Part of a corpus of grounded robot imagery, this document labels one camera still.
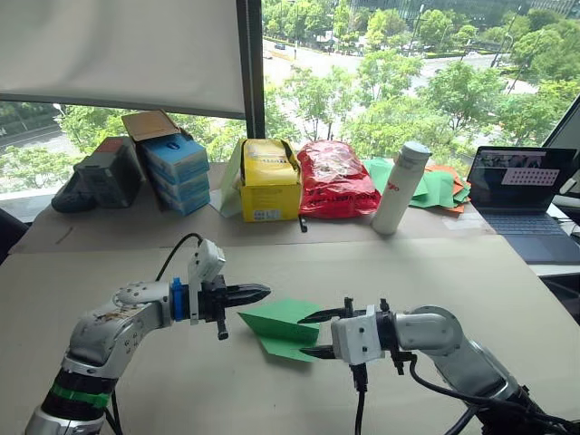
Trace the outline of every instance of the label on box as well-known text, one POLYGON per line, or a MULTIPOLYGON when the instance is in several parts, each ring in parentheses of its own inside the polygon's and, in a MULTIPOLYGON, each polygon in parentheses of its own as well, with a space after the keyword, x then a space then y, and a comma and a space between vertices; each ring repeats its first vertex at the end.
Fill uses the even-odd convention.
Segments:
POLYGON ((282 210, 254 210, 254 220, 280 220, 282 210))

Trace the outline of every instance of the table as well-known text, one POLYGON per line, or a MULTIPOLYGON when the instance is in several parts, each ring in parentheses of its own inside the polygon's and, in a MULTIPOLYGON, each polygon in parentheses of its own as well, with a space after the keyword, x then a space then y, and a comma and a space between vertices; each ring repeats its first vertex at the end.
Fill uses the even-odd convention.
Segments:
MULTIPOLYGON (((225 164, 212 164, 210 184, 217 189, 225 164)), ((245 223, 241 216, 225 219, 210 205, 182 217, 175 211, 159 211, 149 185, 134 204, 124 209, 97 208, 87 213, 63 215, 47 208, 35 220, 11 253, 82 252, 94 250, 173 247, 192 231, 225 247, 381 240, 370 227, 370 217, 328 221, 307 219, 308 232, 297 221, 245 223)), ((409 208, 397 233, 390 238, 469 237, 495 234, 470 204, 457 220, 441 214, 409 208)))
MULTIPOLYGON (((394 310, 441 305, 525 383, 545 411, 580 417, 580 329, 500 236, 226 247, 230 284, 271 286, 336 307, 387 297, 394 310)), ((19 433, 57 373, 79 314, 130 281, 152 278, 168 249, 13 254, 0 267, 0 433, 19 433)), ((186 277, 187 249, 166 278, 186 277)), ((150 334, 118 384, 126 433, 351 435, 356 393, 348 367, 269 357, 230 310, 230 338, 187 322, 150 334)), ((329 343, 328 325, 319 343, 329 343)), ((420 356, 418 371, 440 382, 420 356)), ((363 433, 443 433, 463 405, 369 364, 363 433)), ((479 434, 476 422, 466 434, 479 434)))

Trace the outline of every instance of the black cable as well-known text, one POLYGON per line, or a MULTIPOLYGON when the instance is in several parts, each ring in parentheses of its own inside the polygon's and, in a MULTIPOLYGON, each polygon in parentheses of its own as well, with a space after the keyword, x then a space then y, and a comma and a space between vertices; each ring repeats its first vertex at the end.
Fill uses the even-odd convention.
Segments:
POLYGON ((117 426, 117 422, 112 417, 111 412, 109 411, 109 408, 105 408, 105 417, 107 418, 107 422, 109 423, 109 426, 111 426, 112 432, 115 435, 122 435, 121 433, 119 433, 119 428, 117 426))
POLYGON ((551 422, 554 424, 561 424, 563 425, 566 430, 570 431, 570 428, 573 428, 575 425, 571 421, 561 419, 560 417, 556 417, 553 415, 547 415, 540 412, 535 412, 532 410, 528 410, 527 408, 519 405, 517 403, 511 401, 502 401, 500 399, 492 399, 489 397, 479 397, 473 396, 470 394, 463 394, 457 391, 448 390, 446 388, 442 388, 439 385, 435 385, 434 383, 430 383, 422 379, 417 372, 415 371, 415 367, 417 365, 417 355, 411 356, 411 364, 409 366, 409 373, 411 377, 423 387, 432 390, 434 392, 438 392, 439 394, 443 394, 445 396, 452 397, 454 399, 459 399, 460 401, 466 401, 471 404, 480 405, 480 406, 489 406, 489 407, 501 407, 501 408, 508 408, 514 412, 519 414, 525 415, 527 418, 535 421, 546 421, 551 422))
MULTIPOLYGON (((169 256, 167 257, 165 263, 163 263, 163 266, 161 267, 161 270, 157 274, 155 281, 159 281, 161 279, 171 259, 173 258, 173 256, 175 256, 175 253, 178 252, 178 249, 181 247, 181 245, 183 245, 188 239, 192 237, 195 237, 198 240, 198 246, 201 245, 201 242, 203 242, 203 237, 200 236, 198 233, 189 233, 186 234, 184 237, 182 237, 181 240, 175 245, 175 247, 171 249, 169 256)), ((111 426, 111 429, 115 433, 115 435, 123 435, 123 430, 121 428, 121 417, 119 416, 119 404, 117 403, 117 392, 115 390, 112 391, 111 402, 114 417, 111 415, 109 409, 105 408, 105 416, 107 418, 107 422, 111 426)))
POLYGON ((115 390, 112 391, 111 401, 112 413, 115 417, 115 421, 117 422, 118 435, 123 435, 123 429, 121 429, 121 418, 119 417, 119 406, 117 404, 117 392, 115 390))
POLYGON ((458 435, 463 429, 465 429, 469 421, 478 413, 478 411, 479 406, 469 406, 455 424, 445 432, 445 435, 458 435))
POLYGON ((171 258, 173 258, 173 256, 175 256, 175 253, 178 252, 178 249, 181 247, 181 245, 183 245, 186 240, 188 240, 189 238, 192 238, 192 237, 195 237, 198 240, 198 246, 201 245, 201 242, 203 242, 203 238, 198 233, 189 233, 189 234, 186 234, 184 237, 182 237, 181 240, 175 245, 175 247, 169 253, 167 260, 165 260, 165 263, 163 264, 163 266, 161 267, 161 270, 157 274, 155 281, 159 281, 161 279, 161 277, 165 273, 165 269, 167 269, 167 266, 169 265, 169 262, 171 261, 171 258))
POLYGON ((356 407, 356 418, 354 419, 354 435, 361 435, 361 428, 363 426, 363 411, 364 411, 364 390, 360 390, 359 404, 356 407))

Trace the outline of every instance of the window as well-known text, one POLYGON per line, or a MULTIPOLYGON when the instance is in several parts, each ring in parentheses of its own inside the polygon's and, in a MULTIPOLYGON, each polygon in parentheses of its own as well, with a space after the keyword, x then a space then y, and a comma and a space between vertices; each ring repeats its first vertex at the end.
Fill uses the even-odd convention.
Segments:
POLYGON ((464 174, 480 145, 540 147, 580 92, 573 3, 263 0, 268 134, 415 139, 464 174))
MULTIPOLYGON (((126 135, 128 110, 0 101, 0 208, 34 220, 73 173, 73 164, 107 136, 126 135)), ((229 158, 246 123, 171 113, 207 150, 211 161, 229 158)))

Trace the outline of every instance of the laptop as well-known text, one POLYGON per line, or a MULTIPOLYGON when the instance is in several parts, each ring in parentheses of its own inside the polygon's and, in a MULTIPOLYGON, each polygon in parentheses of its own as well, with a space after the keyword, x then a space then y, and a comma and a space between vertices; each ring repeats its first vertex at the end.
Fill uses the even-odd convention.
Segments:
POLYGON ((580 264, 580 246, 547 213, 575 173, 575 150, 479 147, 468 175, 478 212, 529 264, 580 264))

